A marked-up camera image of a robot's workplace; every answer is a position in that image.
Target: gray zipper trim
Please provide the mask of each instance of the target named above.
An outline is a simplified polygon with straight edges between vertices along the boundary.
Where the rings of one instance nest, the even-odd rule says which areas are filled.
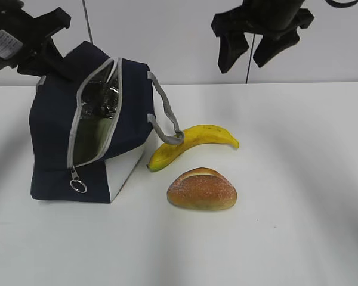
[[[87,84],[89,83],[89,81],[97,75],[97,73],[99,73],[100,71],[104,70],[107,66],[109,66],[109,64],[113,64],[114,60],[112,58],[107,59],[99,68],[97,68],[94,72],[92,72],[82,83],[81,86],[79,87],[79,89],[77,90],[77,94],[76,94],[76,99],[77,99],[77,109],[76,109],[76,113],[74,115],[73,118],[73,122],[72,122],[72,128],[70,129],[70,135],[69,135],[69,145],[67,148],[67,167],[69,169],[71,169],[73,167],[73,156],[74,156],[74,144],[75,144],[75,139],[76,139],[76,135],[77,135],[77,128],[78,128],[78,123],[79,123],[79,119],[81,117],[81,111],[82,111],[82,106],[81,106],[81,95],[82,95],[82,91],[84,90],[84,88],[87,86]]]
[[[105,144],[103,144],[102,150],[101,150],[101,152],[99,152],[97,154],[97,156],[95,156],[92,160],[90,160],[90,161],[88,161],[86,163],[82,163],[82,164],[77,165],[77,167],[81,167],[81,166],[84,166],[84,165],[91,164],[94,161],[97,161],[98,159],[102,158],[105,155],[105,153],[107,152],[107,150],[109,149],[109,147],[110,147],[110,143],[112,141],[113,134],[114,134],[115,128],[117,126],[119,114],[121,113],[121,108],[122,108],[123,88],[122,88],[122,59],[121,58],[118,58],[116,68],[117,68],[117,71],[118,71],[117,74],[118,74],[118,90],[119,90],[118,91],[118,106],[117,106],[117,110],[115,111],[115,115],[114,115],[114,118],[113,118],[113,121],[112,121],[112,125],[110,126],[109,133],[107,134]]]

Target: zipper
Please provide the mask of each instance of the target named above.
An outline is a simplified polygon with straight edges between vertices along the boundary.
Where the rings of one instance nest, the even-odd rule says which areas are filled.
[[[82,91],[84,90],[84,88],[86,87],[86,85],[89,83],[89,81],[99,72],[101,72],[103,69],[105,69],[110,63],[114,62],[112,59],[108,59],[104,64],[102,64],[96,71],[94,71],[93,73],[91,73],[87,79],[85,79],[85,81],[82,83],[82,85],[80,86],[80,88],[77,91],[77,110],[75,113],[75,117],[73,119],[73,123],[72,123],[72,129],[70,131],[70,137],[69,137],[69,147],[68,147],[68,152],[67,152],[67,165],[68,168],[71,170],[72,173],[72,180],[70,181],[70,186],[77,192],[80,192],[79,190],[77,190],[76,187],[74,187],[72,184],[73,183],[77,183],[77,184],[81,184],[84,187],[84,192],[80,192],[80,193],[85,193],[87,191],[87,187],[86,185],[79,180],[79,176],[76,170],[76,167],[81,167],[84,165],[88,165],[91,164],[97,160],[99,160],[100,158],[102,158],[106,151],[109,149],[110,147],[110,143],[112,141],[113,138],[113,134],[115,132],[115,128],[118,122],[118,118],[119,118],[119,114],[121,113],[121,108],[122,108],[122,59],[118,58],[118,62],[117,65],[115,67],[115,69],[117,70],[117,74],[114,74],[114,72],[112,73],[112,76],[110,77],[110,79],[107,79],[107,82],[109,82],[110,80],[113,79],[114,76],[118,77],[118,106],[117,106],[117,110],[115,111],[115,115],[114,118],[112,120],[112,124],[110,125],[109,128],[109,132],[107,134],[107,137],[105,139],[105,142],[102,146],[102,149],[100,152],[98,152],[98,154],[90,161],[85,162],[85,163],[81,163],[79,165],[74,166],[74,145],[75,145],[75,138],[76,138],[76,134],[77,134],[77,129],[78,129],[78,124],[79,124],[79,119],[81,117],[81,111],[82,111],[82,106],[81,106],[81,95],[82,95]]]
[[[72,170],[70,171],[72,174],[72,179],[70,180],[70,186],[80,194],[84,194],[88,191],[88,187],[84,182],[82,182],[78,176],[76,168],[73,166]]]

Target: white wall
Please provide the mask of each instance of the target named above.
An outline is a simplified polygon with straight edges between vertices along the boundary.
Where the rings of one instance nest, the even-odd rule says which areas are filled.
[[[215,13],[242,0],[86,0],[94,43],[112,57],[143,61],[163,83],[245,80],[248,57],[222,75]]]
[[[63,55],[79,45],[83,40],[89,39],[81,0],[23,0],[23,2],[25,3],[23,9],[34,18],[58,7],[61,7],[72,16],[70,28],[63,29],[53,37]],[[39,78],[35,76],[20,76],[17,74],[17,69],[9,67],[0,71],[0,86],[35,85],[38,80]]]
[[[88,40],[81,0],[25,3],[25,10],[34,17],[57,7],[72,16],[71,28],[54,37],[63,54]],[[221,74],[217,66],[219,40],[211,29],[215,13],[241,3],[86,0],[94,43],[111,57],[149,64],[162,83],[245,82],[249,53],[227,74]],[[336,9],[324,0],[306,0],[304,7],[316,19],[309,29],[298,30],[300,43],[261,69],[252,62],[249,82],[358,81],[358,4]],[[252,35],[247,39],[251,43]],[[36,81],[9,68],[0,72],[0,85],[32,85]]]

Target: lunch bag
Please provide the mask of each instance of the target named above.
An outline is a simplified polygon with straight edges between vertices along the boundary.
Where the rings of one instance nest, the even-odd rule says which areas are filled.
[[[111,203],[141,158],[154,129],[166,143],[184,134],[147,64],[83,42],[64,58],[75,80],[43,76],[29,115],[35,156],[31,195],[37,200]],[[175,136],[156,123],[152,85],[163,99]]]

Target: white bag panel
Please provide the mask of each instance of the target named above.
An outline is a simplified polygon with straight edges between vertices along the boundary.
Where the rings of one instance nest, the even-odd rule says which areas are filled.
[[[141,159],[145,144],[105,161],[110,201],[118,195],[133,168]]]

